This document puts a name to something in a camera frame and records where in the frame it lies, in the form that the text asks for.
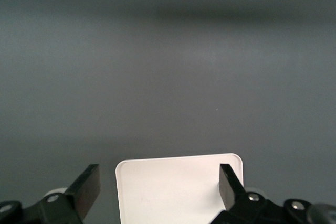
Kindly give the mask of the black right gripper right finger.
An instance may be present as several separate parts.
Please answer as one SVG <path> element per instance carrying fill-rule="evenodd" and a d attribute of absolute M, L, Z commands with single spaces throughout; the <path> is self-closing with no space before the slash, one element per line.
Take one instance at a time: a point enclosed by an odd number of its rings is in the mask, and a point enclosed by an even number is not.
<path fill-rule="evenodd" d="M 219 193 L 225 206 L 212 223 L 287 223 L 283 208 L 247 192 L 229 164 L 220 164 Z"/>

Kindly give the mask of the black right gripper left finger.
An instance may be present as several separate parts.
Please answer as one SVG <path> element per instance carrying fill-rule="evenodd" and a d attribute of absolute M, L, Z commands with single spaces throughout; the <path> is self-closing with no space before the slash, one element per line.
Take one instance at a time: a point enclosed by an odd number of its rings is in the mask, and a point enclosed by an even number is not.
<path fill-rule="evenodd" d="M 90 164 L 63 193 L 50 193 L 24 209 L 23 223 L 83 223 L 100 188 L 100 166 Z"/>

